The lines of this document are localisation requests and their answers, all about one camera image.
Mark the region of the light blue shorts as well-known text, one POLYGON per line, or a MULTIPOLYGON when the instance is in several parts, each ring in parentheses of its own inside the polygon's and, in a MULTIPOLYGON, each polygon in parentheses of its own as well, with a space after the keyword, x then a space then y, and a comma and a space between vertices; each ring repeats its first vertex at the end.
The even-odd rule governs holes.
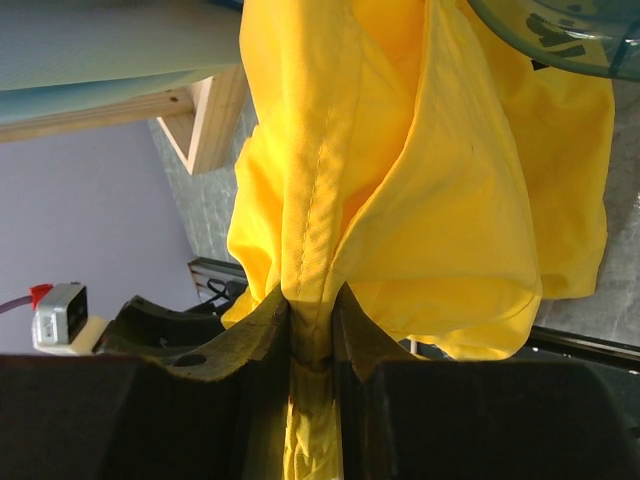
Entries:
POLYGON ((4 1, 1 122, 106 106, 240 63, 240 1, 4 1))

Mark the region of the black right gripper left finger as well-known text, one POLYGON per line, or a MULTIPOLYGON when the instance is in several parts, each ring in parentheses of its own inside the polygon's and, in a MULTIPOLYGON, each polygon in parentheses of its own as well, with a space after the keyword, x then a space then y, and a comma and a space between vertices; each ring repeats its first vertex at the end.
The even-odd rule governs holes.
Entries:
POLYGON ((3 356, 5 479, 279 479, 289 305, 274 289, 199 348, 3 356))

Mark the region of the teal plastic tray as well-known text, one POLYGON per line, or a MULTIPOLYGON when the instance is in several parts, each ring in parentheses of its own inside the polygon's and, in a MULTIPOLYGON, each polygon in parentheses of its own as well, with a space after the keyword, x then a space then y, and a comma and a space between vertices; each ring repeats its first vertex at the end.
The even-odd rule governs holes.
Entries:
POLYGON ((530 59, 565 71, 637 82, 637 1, 472 1, 501 40, 530 59))

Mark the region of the wooden clothes rack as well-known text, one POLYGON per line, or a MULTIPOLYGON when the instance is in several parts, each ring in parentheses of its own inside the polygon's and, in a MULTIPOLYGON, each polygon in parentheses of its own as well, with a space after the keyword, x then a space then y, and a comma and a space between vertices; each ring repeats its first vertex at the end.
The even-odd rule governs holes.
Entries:
POLYGON ((234 65, 186 87, 77 112, 1 127, 3 143, 155 119, 186 171, 198 175, 226 163, 248 95, 244 68, 234 65))

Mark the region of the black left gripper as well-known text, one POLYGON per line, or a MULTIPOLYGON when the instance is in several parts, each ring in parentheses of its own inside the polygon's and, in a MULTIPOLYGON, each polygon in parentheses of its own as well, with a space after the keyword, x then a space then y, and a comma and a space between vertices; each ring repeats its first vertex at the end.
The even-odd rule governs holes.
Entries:
POLYGON ((110 321, 94 354, 139 355, 172 363, 225 331, 209 307, 175 311, 134 296, 110 321))

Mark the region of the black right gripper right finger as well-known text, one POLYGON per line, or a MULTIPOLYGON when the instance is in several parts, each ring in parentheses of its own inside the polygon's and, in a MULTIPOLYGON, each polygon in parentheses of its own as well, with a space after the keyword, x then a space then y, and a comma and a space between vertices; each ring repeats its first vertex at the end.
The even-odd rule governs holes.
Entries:
POLYGON ((342 289, 332 312, 342 479, 635 479, 639 372, 525 345, 411 353, 342 289))

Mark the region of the yellow shorts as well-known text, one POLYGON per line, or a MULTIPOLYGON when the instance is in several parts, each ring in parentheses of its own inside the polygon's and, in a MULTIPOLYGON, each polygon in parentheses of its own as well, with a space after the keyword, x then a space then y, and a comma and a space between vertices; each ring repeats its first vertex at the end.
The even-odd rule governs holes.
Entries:
POLYGON ((540 303, 591 295, 607 242, 610 80, 535 68, 464 1, 248 1, 258 123, 228 235, 289 302, 288 479, 338 473, 331 313, 348 286, 394 340, 501 360, 540 303))

